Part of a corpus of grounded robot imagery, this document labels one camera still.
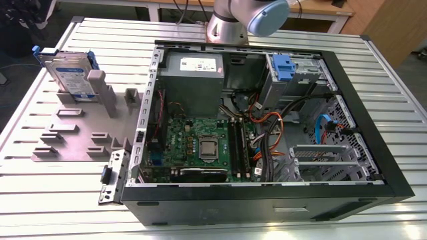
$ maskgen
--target ram slot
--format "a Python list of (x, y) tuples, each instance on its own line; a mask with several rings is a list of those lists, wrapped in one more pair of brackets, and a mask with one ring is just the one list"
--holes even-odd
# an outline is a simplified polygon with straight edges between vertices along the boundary
[(229, 128), (229, 149), (230, 149), (230, 159), (231, 159), (231, 174), (238, 175), (238, 148), (237, 148), (237, 133), (235, 133), (235, 123), (230, 120), (227, 124)]
[(245, 148), (243, 148), (243, 139), (242, 139), (242, 124), (241, 122), (234, 123), (234, 132), (235, 132), (235, 144), (237, 144), (237, 155), (238, 155), (238, 167), (239, 173), (245, 174), (246, 171), (246, 161), (245, 161)]
[(247, 140), (247, 127), (246, 122), (242, 120), (242, 146), (243, 146), (243, 156), (242, 156), (242, 162), (243, 162), (243, 172), (246, 173), (246, 177), (251, 177), (251, 164), (250, 164), (250, 152), (249, 152), (249, 140)]

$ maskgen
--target white sticker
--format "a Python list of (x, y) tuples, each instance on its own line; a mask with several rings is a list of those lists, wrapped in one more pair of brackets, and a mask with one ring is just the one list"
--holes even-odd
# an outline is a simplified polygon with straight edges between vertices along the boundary
[(338, 11), (337, 14), (338, 14), (338, 15), (347, 15), (347, 16), (351, 16), (351, 15), (353, 15), (351, 12), (342, 12), (342, 11)]
[(263, 169), (257, 167), (254, 174), (261, 176), (263, 174)]
[(90, 99), (95, 96), (82, 68), (58, 67), (55, 70), (71, 95), (83, 99)]
[(262, 105), (258, 101), (254, 103), (254, 105), (255, 105), (255, 107), (257, 107), (259, 110), (262, 110), (263, 105)]
[(215, 61), (215, 58), (183, 57), (181, 59), (179, 70), (182, 70), (182, 71), (217, 72), (217, 61)]

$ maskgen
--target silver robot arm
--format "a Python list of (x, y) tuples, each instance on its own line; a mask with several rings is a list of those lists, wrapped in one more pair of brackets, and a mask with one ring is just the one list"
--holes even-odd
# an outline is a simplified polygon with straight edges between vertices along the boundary
[(249, 32), (266, 37), (282, 27), (290, 15), (287, 0), (215, 0), (207, 25), (211, 43), (245, 45)]

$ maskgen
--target power supply label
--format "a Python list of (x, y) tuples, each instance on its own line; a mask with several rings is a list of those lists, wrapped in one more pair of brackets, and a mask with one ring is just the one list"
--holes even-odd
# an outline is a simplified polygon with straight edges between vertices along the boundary
[(199, 71), (199, 72), (217, 72), (215, 58), (183, 57), (181, 59), (179, 70), (182, 70), (182, 71)]
[(91, 84), (86, 80), (86, 71), (82, 68), (58, 67), (56, 72), (71, 95), (82, 100), (95, 97)]

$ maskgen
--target metal workbench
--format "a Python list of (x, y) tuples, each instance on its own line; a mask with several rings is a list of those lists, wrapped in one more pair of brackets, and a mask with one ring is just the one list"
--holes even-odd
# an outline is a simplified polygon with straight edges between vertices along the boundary
[[(143, 92), (155, 39), (202, 42), (205, 28), (86, 18), (70, 24), (56, 47), (91, 48), (114, 91)], [(0, 135), (0, 237), (427, 239), (427, 114), (373, 43), (353, 35), (279, 31), (250, 36), (250, 44), (335, 51), (417, 196), (339, 222), (144, 227), (124, 206), (98, 206), (104, 162), (31, 160), (60, 106), (59, 87), (43, 69)]]

